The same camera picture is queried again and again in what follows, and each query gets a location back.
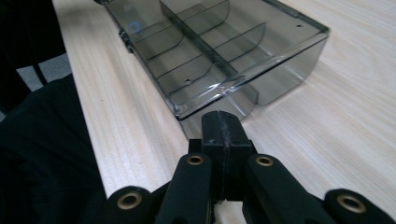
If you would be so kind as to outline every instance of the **gray floor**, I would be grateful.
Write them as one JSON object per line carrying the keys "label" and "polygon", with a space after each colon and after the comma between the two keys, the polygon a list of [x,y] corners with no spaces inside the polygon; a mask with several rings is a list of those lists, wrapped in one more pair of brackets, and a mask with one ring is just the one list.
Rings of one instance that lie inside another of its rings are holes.
{"label": "gray floor", "polygon": [[[48,82],[65,77],[72,73],[67,54],[40,63],[39,66]],[[35,70],[33,69],[33,66],[20,68],[17,69],[17,71],[31,91],[36,91],[43,87],[35,73]],[[5,116],[0,112],[0,120],[4,117]]]}

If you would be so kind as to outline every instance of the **plastic compartment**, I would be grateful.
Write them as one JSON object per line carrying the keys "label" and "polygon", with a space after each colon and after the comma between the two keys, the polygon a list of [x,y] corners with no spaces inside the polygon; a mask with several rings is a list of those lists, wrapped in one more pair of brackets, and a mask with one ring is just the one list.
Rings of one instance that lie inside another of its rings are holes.
{"label": "plastic compartment", "polygon": [[188,138],[201,116],[245,117],[311,73],[327,27],[273,0],[103,2]]}

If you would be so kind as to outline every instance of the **clear plastic tray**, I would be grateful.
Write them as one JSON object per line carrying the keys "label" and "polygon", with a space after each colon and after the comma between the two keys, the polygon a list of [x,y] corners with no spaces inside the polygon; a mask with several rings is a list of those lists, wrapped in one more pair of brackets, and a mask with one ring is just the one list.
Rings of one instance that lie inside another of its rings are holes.
{"label": "clear plastic tray", "polygon": [[274,0],[113,0],[103,5],[180,122],[245,117],[311,73],[329,29]]}

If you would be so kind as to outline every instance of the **wooden table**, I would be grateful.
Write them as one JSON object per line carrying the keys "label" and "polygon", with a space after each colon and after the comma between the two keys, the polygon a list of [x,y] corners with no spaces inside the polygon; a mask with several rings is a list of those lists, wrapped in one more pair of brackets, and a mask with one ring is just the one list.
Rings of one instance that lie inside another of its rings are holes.
{"label": "wooden table", "polygon": [[[314,195],[352,189],[396,218],[396,2],[282,2],[329,26],[331,37],[305,83],[243,120],[247,135]],[[155,190],[188,141],[105,9],[53,3],[106,194]],[[219,220],[243,222],[235,213]]]}

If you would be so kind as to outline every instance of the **brass ring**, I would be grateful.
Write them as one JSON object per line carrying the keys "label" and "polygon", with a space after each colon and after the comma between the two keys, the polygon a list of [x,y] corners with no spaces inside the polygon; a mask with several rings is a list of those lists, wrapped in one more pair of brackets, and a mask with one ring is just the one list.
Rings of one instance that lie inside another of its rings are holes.
{"label": "brass ring", "polygon": [[191,165],[200,165],[204,163],[204,158],[200,156],[191,156],[187,158],[187,162]]}
{"label": "brass ring", "polygon": [[266,156],[260,156],[256,159],[256,162],[261,166],[272,166],[274,165],[274,161],[271,158]]}
{"label": "brass ring", "polygon": [[359,199],[352,196],[341,194],[337,197],[337,202],[341,204],[346,210],[354,213],[365,213],[367,211],[366,206]]}
{"label": "brass ring", "polygon": [[119,197],[119,200],[117,201],[117,206],[122,210],[129,210],[137,207],[141,202],[142,195],[137,191],[133,191]]}

